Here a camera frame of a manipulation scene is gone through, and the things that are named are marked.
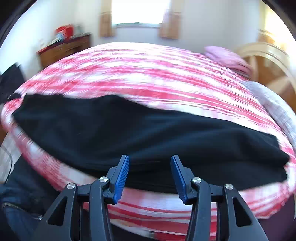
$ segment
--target beige curtain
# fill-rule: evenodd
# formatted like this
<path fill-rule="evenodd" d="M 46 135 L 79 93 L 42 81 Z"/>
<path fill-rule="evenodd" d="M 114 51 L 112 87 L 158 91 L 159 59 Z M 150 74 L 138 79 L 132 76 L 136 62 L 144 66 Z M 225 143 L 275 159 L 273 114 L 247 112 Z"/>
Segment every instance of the beige curtain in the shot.
<path fill-rule="evenodd" d="M 100 37 L 112 37 L 112 0 L 101 0 Z"/>
<path fill-rule="evenodd" d="M 184 0 L 171 0 L 169 9 L 163 16 L 159 34 L 161 37 L 178 39 Z"/>

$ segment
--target wooden dresser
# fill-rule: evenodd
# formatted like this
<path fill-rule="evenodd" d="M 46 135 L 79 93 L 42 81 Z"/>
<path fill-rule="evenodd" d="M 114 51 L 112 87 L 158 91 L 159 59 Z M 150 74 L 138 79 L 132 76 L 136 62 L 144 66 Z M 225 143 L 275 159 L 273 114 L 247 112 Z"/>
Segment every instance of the wooden dresser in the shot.
<path fill-rule="evenodd" d="M 46 68 L 64 57 L 90 48 L 90 35 L 91 34 L 82 34 L 78 37 L 60 41 L 41 49 L 37 52 L 41 66 Z"/>

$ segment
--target black cloth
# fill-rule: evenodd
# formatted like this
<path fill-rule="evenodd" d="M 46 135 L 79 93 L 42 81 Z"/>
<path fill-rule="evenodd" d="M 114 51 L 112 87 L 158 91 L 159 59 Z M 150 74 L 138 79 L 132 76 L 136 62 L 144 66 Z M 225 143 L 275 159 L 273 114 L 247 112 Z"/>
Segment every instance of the black cloth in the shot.
<path fill-rule="evenodd" d="M 26 95 L 15 121 L 41 148 L 95 177 L 130 157 L 126 186 L 175 193 L 170 157 L 208 183 L 238 190 L 287 178 L 289 156 L 273 135 L 230 121 L 148 108 L 109 95 Z"/>
<path fill-rule="evenodd" d="M 0 104 L 5 103 L 12 93 L 25 82 L 19 66 L 13 64 L 0 76 Z"/>

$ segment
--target curtain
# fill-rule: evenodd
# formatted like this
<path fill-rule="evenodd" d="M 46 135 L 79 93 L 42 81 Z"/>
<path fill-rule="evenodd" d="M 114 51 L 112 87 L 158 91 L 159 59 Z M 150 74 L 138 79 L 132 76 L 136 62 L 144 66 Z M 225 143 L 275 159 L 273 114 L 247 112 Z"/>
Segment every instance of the curtain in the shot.
<path fill-rule="evenodd" d="M 261 34 L 258 40 L 276 45 L 286 51 L 290 59 L 296 64 L 296 41 L 282 19 L 265 3 L 264 5 L 264 23 L 261 27 Z"/>
<path fill-rule="evenodd" d="M 181 13 L 184 0 L 171 0 L 169 9 L 164 13 L 163 22 L 160 24 L 161 37 L 178 39 L 180 32 Z"/>
<path fill-rule="evenodd" d="M 100 15 L 100 37 L 112 37 L 114 35 L 112 28 L 112 0 L 101 1 Z"/>

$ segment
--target zipper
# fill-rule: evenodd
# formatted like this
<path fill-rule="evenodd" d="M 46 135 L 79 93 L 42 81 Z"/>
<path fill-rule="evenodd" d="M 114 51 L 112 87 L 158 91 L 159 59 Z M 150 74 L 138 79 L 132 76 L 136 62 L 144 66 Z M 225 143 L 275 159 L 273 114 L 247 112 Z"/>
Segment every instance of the zipper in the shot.
<path fill-rule="evenodd" d="M 22 208 L 20 208 L 19 206 L 17 205 L 14 205 L 12 203 L 9 203 L 9 202 L 4 202 L 2 203 L 2 208 L 5 208 L 5 207 L 12 207 L 12 208 L 16 208 L 18 210 L 21 210 L 21 211 L 24 211 L 26 212 L 25 210 L 23 210 Z M 42 215 L 39 215 L 38 217 L 33 217 L 35 220 L 41 220 L 43 218 Z"/>

